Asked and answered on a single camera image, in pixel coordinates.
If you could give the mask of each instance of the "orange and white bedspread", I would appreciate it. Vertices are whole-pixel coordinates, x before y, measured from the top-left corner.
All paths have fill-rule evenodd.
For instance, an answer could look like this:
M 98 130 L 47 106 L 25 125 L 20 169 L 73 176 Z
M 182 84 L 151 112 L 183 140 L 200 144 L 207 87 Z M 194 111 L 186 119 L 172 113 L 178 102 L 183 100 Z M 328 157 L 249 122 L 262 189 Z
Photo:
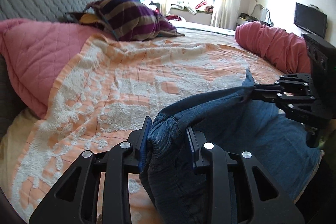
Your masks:
M 91 37 L 69 61 L 55 80 L 45 120 L 35 124 L 13 172 L 8 197 L 23 219 L 29 220 L 84 150 L 110 150 L 141 128 L 145 116 L 154 119 L 185 97 L 241 85 L 248 66 L 260 83 L 273 83 L 281 74 L 234 37 L 184 33 L 149 42 Z M 129 189 L 132 223 L 161 223 L 137 175 L 129 175 Z

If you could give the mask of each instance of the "purple striped pillow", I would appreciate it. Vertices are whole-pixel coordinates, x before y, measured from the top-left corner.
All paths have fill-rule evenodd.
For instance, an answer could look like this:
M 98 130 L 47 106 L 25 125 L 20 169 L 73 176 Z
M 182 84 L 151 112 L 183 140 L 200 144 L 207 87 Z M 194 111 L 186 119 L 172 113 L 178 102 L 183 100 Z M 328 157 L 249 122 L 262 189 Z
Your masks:
M 89 3 L 119 41 L 144 41 L 155 37 L 182 36 L 161 14 L 139 0 L 99 0 Z

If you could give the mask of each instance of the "metal screw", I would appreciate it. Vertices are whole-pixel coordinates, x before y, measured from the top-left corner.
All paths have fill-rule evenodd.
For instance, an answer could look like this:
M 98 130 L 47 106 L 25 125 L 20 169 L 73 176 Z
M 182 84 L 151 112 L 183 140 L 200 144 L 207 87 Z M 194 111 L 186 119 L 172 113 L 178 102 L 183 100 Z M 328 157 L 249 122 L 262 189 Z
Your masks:
M 123 149 L 130 148 L 131 144 L 129 142 L 123 142 L 120 144 L 120 147 Z
M 241 155 L 246 159 L 249 159 L 252 157 L 252 154 L 248 151 L 244 151 Z
M 213 145 L 213 143 L 205 143 L 203 144 L 204 148 L 206 149 L 213 149 L 215 146 Z
M 91 155 L 92 155 L 92 152 L 89 151 L 89 150 L 86 150 L 86 151 L 84 151 L 84 152 L 82 153 L 82 157 L 83 157 L 83 158 L 90 158 Z

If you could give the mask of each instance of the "fabric clothing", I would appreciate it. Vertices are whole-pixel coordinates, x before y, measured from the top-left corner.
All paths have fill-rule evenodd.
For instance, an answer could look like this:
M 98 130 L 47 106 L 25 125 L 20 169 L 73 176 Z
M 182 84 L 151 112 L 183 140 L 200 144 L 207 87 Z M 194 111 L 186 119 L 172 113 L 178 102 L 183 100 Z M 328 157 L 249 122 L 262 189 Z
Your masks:
M 236 28 L 236 41 L 285 74 L 310 73 L 306 42 L 293 33 L 254 21 Z
M 202 6 L 207 5 L 207 4 L 210 4 L 210 3 L 208 3 L 206 0 L 204 0 L 204 1 L 200 2 L 200 3 L 198 3 L 195 8 L 199 9 Z
M 191 5 L 185 4 L 185 3 L 174 3 L 174 4 L 171 5 L 171 8 L 177 9 L 177 10 L 187 10 L 193 16 L 197 14 L 197 11 L 196 11 L 195 8 L 193 8 Z
M 278 114 L 275 104 L 249 100 L 253 89 L 247 70 L 241 87 L 193 95 L 155 118 L 140 179 L 165 223 L 203 223 L 206 178 L 188 162 L 190 125 L 225 151 L 250 151 L 293 200 L 311 179 L 320 150 L 307 147 L 303 126 Z
M 177 16 L 177 15 L 168 15 L 166 16 L 167 20 L 177 20 L 177 21 L 182 21 L 182 17 Z

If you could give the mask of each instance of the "pink quilted blanket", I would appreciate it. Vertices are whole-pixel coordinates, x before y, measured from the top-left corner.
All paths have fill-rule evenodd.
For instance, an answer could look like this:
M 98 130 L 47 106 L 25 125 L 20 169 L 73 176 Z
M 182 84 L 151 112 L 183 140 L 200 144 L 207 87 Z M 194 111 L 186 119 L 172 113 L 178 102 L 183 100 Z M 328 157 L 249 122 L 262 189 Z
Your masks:
M 11 84 L 40 118 L 46 115 L 57 75 L 95 33 L 112 38 L 96 28 L 72 23 L 0 21 L 0 53 L 6 60 Z
M 310 73 L 305 40 L 293 33 L 255 21 L 237 27 L 236 41 L 285 74 Z

